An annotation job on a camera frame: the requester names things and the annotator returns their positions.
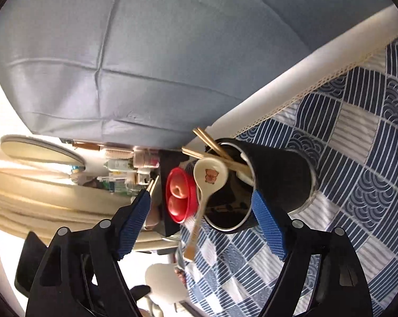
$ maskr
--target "cartoon print on spoon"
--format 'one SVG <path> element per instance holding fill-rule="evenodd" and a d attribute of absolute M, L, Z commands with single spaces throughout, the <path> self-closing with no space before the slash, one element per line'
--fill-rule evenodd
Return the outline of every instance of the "cartoon print on spoon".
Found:
<path fill-rule="evenodd" d="M 205 173 L 205 182 L 215 184 L 215 180 L 217 180 L 219 172 L 214 169 L 205 169 Z"/>

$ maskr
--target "black cup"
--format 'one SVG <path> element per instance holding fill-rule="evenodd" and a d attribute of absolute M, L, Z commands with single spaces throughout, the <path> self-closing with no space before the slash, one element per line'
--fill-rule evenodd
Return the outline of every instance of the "black cup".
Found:
<path fill-rule="evenodd" d="M 304 154 L 232 138 L 221 138 L 217 143 L 236 162 L 250 167 L 254 186 L 229 171 L 227 183 L 210 197 L 205 212 L 206 222 L 215 230 L 231 234 L 258 225 L 251 208 L 254 189 L 290 214 L 302 211 L 312 202 L 316 174 Z"/>
<path fill-rule="evenodd" d="M 234 159 L 246 164 L 241 158 L 241 152 L 230 144 L 221 147 Z M 208 200 L 205 211 L 206 222 L 215 230 L 225 234 L 232 234 L 258 225 L 252 211 L 251 198 L 253 187 L 244 183 L 236 176 L 236 172 L 229 170 L 227 183 L 216 191 Z"/>

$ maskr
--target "ceramic spoon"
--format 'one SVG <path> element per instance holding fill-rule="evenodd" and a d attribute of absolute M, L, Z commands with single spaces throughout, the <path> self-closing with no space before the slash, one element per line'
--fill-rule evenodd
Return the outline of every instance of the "ceramic spoon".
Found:
<path fill-rule="evenodd" d="M 205 157 L 196 162 L 193 169 L 193 176 L 200 191 L 200 200 L 195 225 L 183 253 L 183 258 L 190 262 L 194 261 L 195 258 L 196 243 L 198 241 L 200 225 L 205 214 L 208 199 L 226 184 L 228 169 L 223 161 L 214 157 Z"/>

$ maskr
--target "spoon handle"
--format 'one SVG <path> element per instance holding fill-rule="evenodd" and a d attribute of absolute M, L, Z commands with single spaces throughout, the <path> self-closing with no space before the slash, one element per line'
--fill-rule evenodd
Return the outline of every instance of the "spoon handle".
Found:
<path fill-rule="evenodd" d="M 193 230 L 190 235 L 189 242 L 187 243 L 186 249 L 184 250 L 184 253 L 183 253 L 183 258 L 189 262 L 193 262 L 195 259 L 196 244 L 198 242 L 200 226 L 201 226 L 202 218 L 205 215 L 206 204 L 208 203 L 208 198 L 209 197 L 202 197 L 202 199 L 201 199 L 201 202 L 199 205 L 199 211 L 196 215 L 195 224 L 193 226 Z"/>

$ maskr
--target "tablecloth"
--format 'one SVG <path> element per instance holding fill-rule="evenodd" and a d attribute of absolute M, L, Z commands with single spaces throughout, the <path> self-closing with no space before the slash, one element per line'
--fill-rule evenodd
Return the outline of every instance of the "tablecloth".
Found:
<path fill-rule="evenodd" d="M 378 316 L 398 292 L 398 39 L 238 138 L 310 158 L 320 189 L 291 218 L 346 230 Z M 182 248 L 192 225 L 182 227 Z M 295 314 L 307 308 L 318 260 L 310 261 Z M 186 266 L 190 298 L 210 316 L 258 316 L 282 265 L 259 227 L 224 235 L 202 221 L 195 262 Z"/>

